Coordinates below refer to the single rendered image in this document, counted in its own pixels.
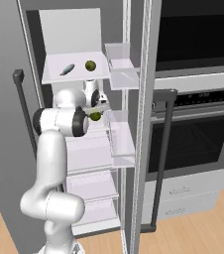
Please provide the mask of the grey-blue fish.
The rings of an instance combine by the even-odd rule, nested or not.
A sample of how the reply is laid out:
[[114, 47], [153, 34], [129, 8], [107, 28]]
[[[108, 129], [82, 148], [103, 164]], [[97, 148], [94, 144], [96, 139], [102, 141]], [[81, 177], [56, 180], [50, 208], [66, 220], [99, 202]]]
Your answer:
[[67, 75], [69, 72], [71, 72], [74, 69], [75, 65], [74, 63], [69, 64], [67, 67], [63, 69], [60, 75]]

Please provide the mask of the clear fridge door bin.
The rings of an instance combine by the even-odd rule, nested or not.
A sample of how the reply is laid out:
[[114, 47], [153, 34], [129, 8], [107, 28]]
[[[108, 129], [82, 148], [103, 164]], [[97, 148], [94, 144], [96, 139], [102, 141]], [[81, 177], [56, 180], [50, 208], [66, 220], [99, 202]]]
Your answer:
[[130, 43], [105, 45], [112, 90], [139, 88], [140, 64], [134, 60], [135, 53]]
[[116, 169], [133, 168], [135, 166], [135, 146], [128, 124], [128, 111], [107, 111], [106, 117], [113, 167]]

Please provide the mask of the glass fridge shelf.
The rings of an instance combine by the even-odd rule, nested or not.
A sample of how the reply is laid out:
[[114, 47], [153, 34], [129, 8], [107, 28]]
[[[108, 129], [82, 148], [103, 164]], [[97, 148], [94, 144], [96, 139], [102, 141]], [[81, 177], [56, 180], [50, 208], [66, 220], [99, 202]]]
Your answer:
[[[94, 71], [89, 71], [85, 68], [87, 61], [94, 61], [96, 63], [96, 69]], [[70, 64], [74, 64], [73, 70], [66, 75], [61, 75], [62, 71]], [[102, 52], [47, 55], [42, 84], [104, 79], [108, 77], [109, 68]]]

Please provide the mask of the grey fridge door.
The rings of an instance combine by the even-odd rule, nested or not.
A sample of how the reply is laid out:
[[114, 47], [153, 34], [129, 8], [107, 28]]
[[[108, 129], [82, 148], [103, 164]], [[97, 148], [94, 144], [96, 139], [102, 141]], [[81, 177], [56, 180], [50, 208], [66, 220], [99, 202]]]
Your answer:
[[22, 213], [20, 200], [36, 178], [36, 159], [13, 80], [24, 74], [29, 111], [38, 107], [17, 0], [0, 0], [0, 212], [19, 254], [34, 254], [46, 242], [44, 223]]
[[128, 254], [139, 253], [161, 9], [162, 0], [131, 1], [131, 56], [140, 69], [140, 79], [139, 88], [130, 90], [128, 97], [135, 144], [135, 168], [126, 170], [124, 231]]

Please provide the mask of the white fridge drawer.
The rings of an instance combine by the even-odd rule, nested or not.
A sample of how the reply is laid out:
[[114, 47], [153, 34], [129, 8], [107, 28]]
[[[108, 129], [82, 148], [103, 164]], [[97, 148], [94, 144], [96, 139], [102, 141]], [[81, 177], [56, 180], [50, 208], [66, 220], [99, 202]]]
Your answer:
[[83, 217], [72, 226], [73, 234], [85, 235], [121, 225], [118, 215], [118, 199], [107, 198], [87, 202]]
[[100, 170], [112, 166], [112, 158], [108, 139], [67, 138], [67, 172], [80, 173], [89, 170]]
[[66, 179], [66, 189], [86, 201], [118, 197], [118, 171], [106, 170], [69, 176]]

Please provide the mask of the grey fridge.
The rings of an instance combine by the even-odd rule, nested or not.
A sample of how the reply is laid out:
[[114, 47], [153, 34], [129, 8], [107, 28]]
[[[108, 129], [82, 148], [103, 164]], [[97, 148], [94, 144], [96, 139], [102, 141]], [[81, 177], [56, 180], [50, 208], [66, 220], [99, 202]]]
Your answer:
[[[28, 52], [35, 74], [35, 82], [48, 91], [43, 101], [46, 108], [54, 106], [55, 95], [69, 88], [83, 87], [85, 80], [42, 84], [44, 66], [47, 55], [61, 55], [86, 52], [102, 52], [106, 58], [105, 45], [113, 43], [129, 43], [123, 36], [128, 27], [123, 15], [126, 12], [125, 0], [17, 0], [21, 15]], [[130, 90], [112, 90], [110, 79], [95, 79], [98, 81], [99, 92], [107, 95], [107, 103], [98, 103], [98, 109], [103, 114], [98, 121], [88, 120], [89, 126], [84, 138], [105, 136], [108, 139], [106, 112], [111, 110], [126, 110], [122, 105]], [[128, 168], [110, 168], [89, 170], [68, 174], [75, 176], [97, 171], [118, 171], [118, 215], [121, 225], [125, 228], [125, 197], [126, 170]]]

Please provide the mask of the steel built-in oven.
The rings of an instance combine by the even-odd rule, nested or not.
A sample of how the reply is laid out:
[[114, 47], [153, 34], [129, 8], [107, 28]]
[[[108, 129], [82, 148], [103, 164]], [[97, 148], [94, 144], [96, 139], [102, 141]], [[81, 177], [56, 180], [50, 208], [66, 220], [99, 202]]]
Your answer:
[[[224, 73], [165, 78], [157, 90], [176, 89], [173, 110], [224, 106]], [[151, 139], [146, 180], [157, 178], [166, 104], [152, 105]], [[224, 169], [224, 112], [172, 118], [164, 177], [166, 179]]]

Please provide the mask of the black built-in microwave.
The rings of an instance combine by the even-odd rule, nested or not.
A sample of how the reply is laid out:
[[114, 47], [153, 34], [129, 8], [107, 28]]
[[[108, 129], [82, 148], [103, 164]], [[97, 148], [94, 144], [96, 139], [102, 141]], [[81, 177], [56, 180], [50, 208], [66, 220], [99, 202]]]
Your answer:
[[224, 0], [163, 0], [158, 77], [224, 72]]

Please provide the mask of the white drawer front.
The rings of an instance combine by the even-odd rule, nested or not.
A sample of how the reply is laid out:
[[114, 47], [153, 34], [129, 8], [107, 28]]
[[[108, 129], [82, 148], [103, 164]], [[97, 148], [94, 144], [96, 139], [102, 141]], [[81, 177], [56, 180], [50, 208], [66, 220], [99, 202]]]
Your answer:
[[163, 180], [160, 200], [171, 200], [224, 188], [224, 170]]
[[[218, 195], [218, 190], [204, 193], [191, 193], [188, 191], [179, 194], [169, 194], [169, 191], [164, 192], [160, 197], [157, 220], [211, 210], [216, 204]], [[186, 208], [186, 211], [173, 215], [166, 215], [166, 212], [170, 209], [173, 210], [179, 208]]]

